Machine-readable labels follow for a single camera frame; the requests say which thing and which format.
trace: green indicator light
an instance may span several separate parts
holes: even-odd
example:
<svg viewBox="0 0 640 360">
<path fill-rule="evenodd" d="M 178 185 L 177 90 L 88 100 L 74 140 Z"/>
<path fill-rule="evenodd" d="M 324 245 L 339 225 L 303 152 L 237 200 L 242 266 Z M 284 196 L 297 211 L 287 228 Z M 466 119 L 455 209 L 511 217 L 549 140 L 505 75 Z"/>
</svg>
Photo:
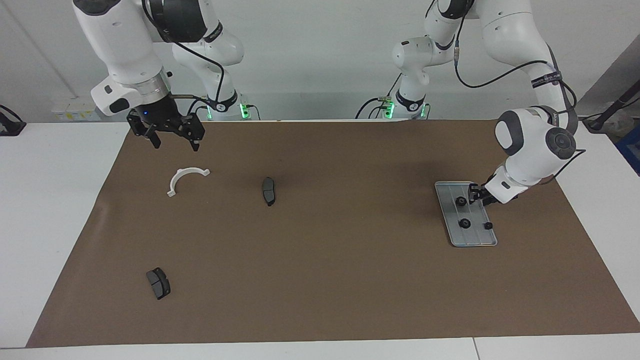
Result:
<svg viewBox="0 0 640 360">
<path fill-rule="evenodd" d="M 240 104 L 240 111 L 242 112 L 243 119 L 247 119 L 250 116 L 249 109 L 247 109 L 244 104 Z"/>
<path fill-rule="evenodd" d="M 396 109 L 396 104 L 390 102 L 387 110 L 385 111 L 385 117 L 387 119 L 392 119 L 394 117 L 394 110 Z"/>
</svg>

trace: white curved part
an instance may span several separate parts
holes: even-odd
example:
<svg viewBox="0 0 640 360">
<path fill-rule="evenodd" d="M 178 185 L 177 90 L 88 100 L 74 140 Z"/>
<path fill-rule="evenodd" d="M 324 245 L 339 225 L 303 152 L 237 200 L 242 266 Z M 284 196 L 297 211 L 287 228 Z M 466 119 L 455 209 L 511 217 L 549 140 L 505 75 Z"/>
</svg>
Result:
<svg viewBox="0 0 640 360">
<path fill-rule="evenodd" d="M 188 174 L 200 174 L 202 176 L 208 176 L 209 174 L 211 174 L 211 172 L 209 171 L 209 169 L 202 170 L 201 168 L 196 167 L 178 169 L 178 171 L 173 176 L 173 179 L 171 179 L 170 190 L 168 193 L 166 193 L 167 195 L 169 195 L 169 197 L 175 196 L 175 185 L 178 183 L 178 180 Z"/>
</svg>

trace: black knob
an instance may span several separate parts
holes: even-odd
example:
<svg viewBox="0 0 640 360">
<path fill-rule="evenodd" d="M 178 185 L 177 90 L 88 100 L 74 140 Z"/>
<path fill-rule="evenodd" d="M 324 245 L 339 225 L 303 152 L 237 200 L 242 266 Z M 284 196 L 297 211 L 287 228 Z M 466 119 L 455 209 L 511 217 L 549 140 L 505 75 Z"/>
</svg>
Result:
<svg viewBox="0 0 640 360">
<path fill-rule="evenodd" d="M 456 199 L 456 205 L 458 205 L 458 206 L 466 206 L 467 205 L 467 199 L 462 197 L 462 196 L 458 197 Z"/>
<path fill-rule="evenodd" d="M 458 225 L 460 225 L 460 227 L 463 229 L 468 229 L 469 227 L 471 227 L 471 221 L 469 221 L 469 219 L 464 218 L 458 222 Z"/>
</svg>

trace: black stand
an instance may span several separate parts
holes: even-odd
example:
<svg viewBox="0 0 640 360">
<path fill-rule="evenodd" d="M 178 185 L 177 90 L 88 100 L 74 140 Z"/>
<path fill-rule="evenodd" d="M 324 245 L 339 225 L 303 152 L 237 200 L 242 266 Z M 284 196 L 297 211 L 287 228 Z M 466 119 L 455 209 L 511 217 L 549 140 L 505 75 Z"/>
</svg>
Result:
<svg viewBox="0 0 640 360">
<path fill-rule="evenodd" d="M 3 113 L 0 113 L 0 124 L 6 129 L 5 131 L 0 131 L 0 136 L 18 136 L 22 132 L 22 129 L 27 126 L 26 122 L 13 122 L 9 120 Z"/>
<path fill-rule="evenodd" d="M 614 102 L 613 105 L 611 105 L 611 107 L 607 109 L 607 111 L 603 112 L 599 118 L 590 122 L 589 124 L 586 124 L 587 129 L 592 132 L 602 130 L 602 126 L 604 126 L 604 123 L 607 122 L 607 120 L 609 120 L 613 116 L 613 114 L 618 112 L 618 110 L 627 105 L 627 103 L 631 101 L 631 98 L 633 98 L 639 92 L 640 80 L 635 83 L 634 86 L 631 86 L 631 88 L 627 90 L 627 92 L 625 92 L 625 94 L 622 95 L 616 102 Z"/>
</svg>

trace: white table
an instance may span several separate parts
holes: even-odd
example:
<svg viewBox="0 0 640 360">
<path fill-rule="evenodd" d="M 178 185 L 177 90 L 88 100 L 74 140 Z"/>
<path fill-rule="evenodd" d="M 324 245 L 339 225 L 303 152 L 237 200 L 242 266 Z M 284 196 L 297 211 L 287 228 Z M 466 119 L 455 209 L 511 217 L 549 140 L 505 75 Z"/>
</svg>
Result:
<svg viewBox="0 0 640 360">
<path fill-rule="evenodd" d="M 128 125 L 31 124 L 0 138 L 0 359 L 639 359 L 640 334 L 20 349 L 71 253 Z M 640 315 L 640 178 L 602 135 L 558 181 Z"/>
</svg>

